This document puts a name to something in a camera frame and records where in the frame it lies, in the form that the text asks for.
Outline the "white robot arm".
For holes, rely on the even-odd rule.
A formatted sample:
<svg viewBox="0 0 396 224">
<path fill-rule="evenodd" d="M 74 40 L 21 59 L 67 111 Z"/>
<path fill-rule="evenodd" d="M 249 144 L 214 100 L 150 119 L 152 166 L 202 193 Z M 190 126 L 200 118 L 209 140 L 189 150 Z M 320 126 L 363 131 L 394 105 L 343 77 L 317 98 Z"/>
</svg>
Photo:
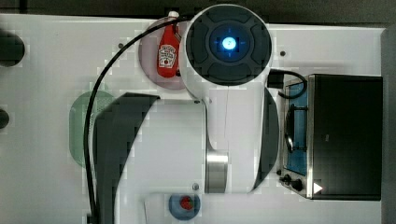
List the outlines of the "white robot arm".
<svg viewBox="0 0 396 224">
<path fill-rule="evenodd" d="M 253 191 L 272 52 L 268 26 L 253 11 L 220 4 L 196 14 L 178 55 L 190 100 L 126 92 L 95 120 L 99 224 L 147 224 L 151 195 L 190 220 L 205 194 Z"/>
</svg>

